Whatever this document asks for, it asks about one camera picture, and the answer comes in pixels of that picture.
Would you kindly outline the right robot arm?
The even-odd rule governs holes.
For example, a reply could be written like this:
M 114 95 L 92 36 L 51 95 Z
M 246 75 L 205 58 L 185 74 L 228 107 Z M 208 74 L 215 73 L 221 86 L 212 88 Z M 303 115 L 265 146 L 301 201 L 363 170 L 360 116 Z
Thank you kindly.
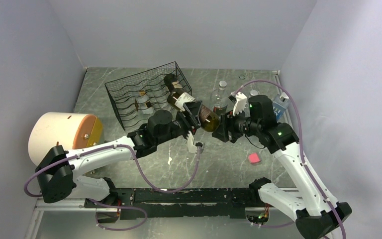
M 278 123 L 272 101 L 264 95 L 247 98 L 232 94 L 231 111 L 221 116 L 220 126 L 212 134 L 223 141 L 235 143 L 242 136 L 256 136 L 284 167 L 298 189 L 297 197 L 277 187 L 267 178 L 256 179 L 249 187 L 249 201 L 254 206 L 273 206 L 292 219 L 305 239 L 330 239 L 339 229 L 346 234 L 343 222 L 352 209 L 328 190 L 306 158 L 299 139 L 287 123 Z

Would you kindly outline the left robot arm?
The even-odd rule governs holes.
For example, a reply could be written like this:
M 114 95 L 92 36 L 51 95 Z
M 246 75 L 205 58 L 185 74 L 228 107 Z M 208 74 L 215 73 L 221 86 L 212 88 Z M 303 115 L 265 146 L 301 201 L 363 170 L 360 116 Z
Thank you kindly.
M 109 164 L 138 160 L 157 150 L 158 145 L 184 137 L 191 153 L 203 144 L 193 135 L 200 127 L 201 101 L 188 102 L 176 116 L 156 111 L 137 130 L 114 141 L 90 146 L 80 136 L 91 132 L 97 117 L 91 114 L 49 112 L 34 126 L 28 153 L 36 165 L 33 178 L 40 187 L 39 197 L 52 204 L 66 198 L 92 198 L 105 207 L 116 204 L 118 193 L 109 179 L 95 179 L 86 173 Z

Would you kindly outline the gold-foil wine bottle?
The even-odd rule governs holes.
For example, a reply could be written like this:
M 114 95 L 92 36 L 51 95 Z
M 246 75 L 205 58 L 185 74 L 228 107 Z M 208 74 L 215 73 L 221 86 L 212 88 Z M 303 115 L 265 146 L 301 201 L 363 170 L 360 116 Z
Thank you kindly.
M 167 102 L 185 116 L 198 118 L 200 127 L 207 132 L 214 132 L 220 125 L 220 118 L 212 110 L 182 89 L 170 92 Z

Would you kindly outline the clear red-label bottle silver cap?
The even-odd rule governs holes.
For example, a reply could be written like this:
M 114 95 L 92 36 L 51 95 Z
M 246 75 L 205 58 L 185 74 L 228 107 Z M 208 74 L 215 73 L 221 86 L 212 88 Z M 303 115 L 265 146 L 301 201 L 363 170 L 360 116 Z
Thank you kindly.
M 218 116 L 226 113 L 228 106 L 228 92 L 226 90 L 227 82 L 222 80 L 218 83 L 210 96 L 210 108 Z

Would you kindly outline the blue labelled water bottle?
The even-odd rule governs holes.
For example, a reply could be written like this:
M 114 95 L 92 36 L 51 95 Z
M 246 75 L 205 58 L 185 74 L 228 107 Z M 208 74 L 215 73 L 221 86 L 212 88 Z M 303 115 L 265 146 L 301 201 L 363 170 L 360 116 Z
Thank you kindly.
M 289 99 L 289 96 L 285 92 L 282 92 L 281 94 L 277 94 L 275 96 L 275 98 L 272 101 L 272 104 L 277 121 L 279 121 L 279 119 L 286 112 L 290 103 L 291 101 Z

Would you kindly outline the dark green wine bottle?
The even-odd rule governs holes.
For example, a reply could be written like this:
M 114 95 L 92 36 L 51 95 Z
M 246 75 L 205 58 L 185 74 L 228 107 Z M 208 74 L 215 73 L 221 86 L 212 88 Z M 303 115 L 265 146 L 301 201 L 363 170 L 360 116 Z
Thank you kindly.
M 175 74 L 167 74 L 164 77 L 164 83 L 170 92 L 167 98 L 168 103 L 173 104 L 180 97 L 190 101 L 194 100 L 194 98 L 183 89 Z

